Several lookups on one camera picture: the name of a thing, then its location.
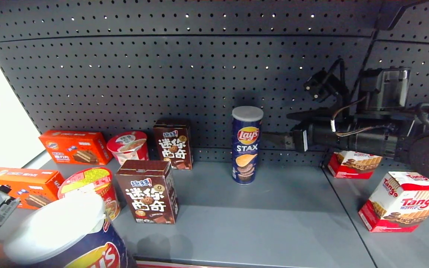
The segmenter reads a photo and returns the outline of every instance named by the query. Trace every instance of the instant noodle cup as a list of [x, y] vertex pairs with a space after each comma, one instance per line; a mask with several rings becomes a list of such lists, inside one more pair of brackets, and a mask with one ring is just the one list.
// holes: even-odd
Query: instant noodle cup
[[126, 160], [149, 160], [147, 134], [141, 131], [128, 131], [114, 136], [107, 143], [107, 149], [123, 165]]
[[93, 192], [36, 210], [5, 240], [3, 251], [23, 267], [136, 267], [105, 215], [104, 201]]
[[105, 167], [85, 169], [70, 176], [59, 187], [57, 196], [61, 199], [88, 192], [95, 192], [102, 197], [105, 202], [105, 213], [111, 220], [119, 215], [120, 205], [112, 184], [112, 172]]

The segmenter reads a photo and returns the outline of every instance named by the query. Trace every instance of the lay's stax can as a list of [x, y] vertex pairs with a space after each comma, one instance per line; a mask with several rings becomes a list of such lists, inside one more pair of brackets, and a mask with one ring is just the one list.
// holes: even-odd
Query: lay's stax can
[[30, 268], [137, 266], [94, 192], [36, 210], [5, 240], [3, 250], [11, 261]]
[[263, 115], [253, 106], [233, 109], [233, 179], [242, 185], [254, 181]]

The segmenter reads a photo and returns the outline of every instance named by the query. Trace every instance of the red and white box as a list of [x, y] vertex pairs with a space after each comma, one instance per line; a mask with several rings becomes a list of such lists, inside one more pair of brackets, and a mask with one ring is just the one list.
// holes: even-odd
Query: red and white box
[[381, 156], [357, 151], [333, 153], [327, 168], [335, 178], [369, 179], [382, 161]]
[[370, 232], [413, 232], [429, 216], [429, 179], [388, 172], [359, 216]]

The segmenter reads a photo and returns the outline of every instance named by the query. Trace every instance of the shelf surface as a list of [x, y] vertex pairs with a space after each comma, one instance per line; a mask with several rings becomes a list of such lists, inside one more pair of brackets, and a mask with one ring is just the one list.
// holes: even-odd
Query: shelf surface
[[408, 170], [379, 166], [369, 180], [354, 180], [334, 178], [325, 169], [377, 267], [429, 268], [429, 217], [412, 233], [370, 233], [357, 214], [388, 171]]
[[[65, 178], [90, 166], [56, 165]], [[119, 165], [111, 161], [109, 169]], [[374, 267], [349, 216], [318, 167], [260, 165], [238, 185], [229, 163], [197, 162], [174, 171], [177, 224], [137, 224], [125, 207], [114, 220], [140, 258], [230, 267]], [[32, 211], [19, 209], [13, 225]], [[0, 230], [0, 238], [10, 231]]]

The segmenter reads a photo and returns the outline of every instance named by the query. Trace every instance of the robotic arm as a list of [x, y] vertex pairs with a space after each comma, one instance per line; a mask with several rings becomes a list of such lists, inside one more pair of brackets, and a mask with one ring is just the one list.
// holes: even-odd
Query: robotic arm
[[[340, 80], [333, 71], [340, 66]], [[301, 153], [316, 144], [393, 158], [429, 178], [429, 103], [406, 108], [410, 68], [366, 70], [360, 75], [358, 100], [351, 102], [344, 82], [344, 64], [338, 59], [329, 71], [320, 71], [305, 90], [317, 101], [337, 98], [330, 108], [288, 114], [300, 121], [289, 133], [263, 133], [263, 139]], [[356, 105], [356, 112], [349, 108]]]

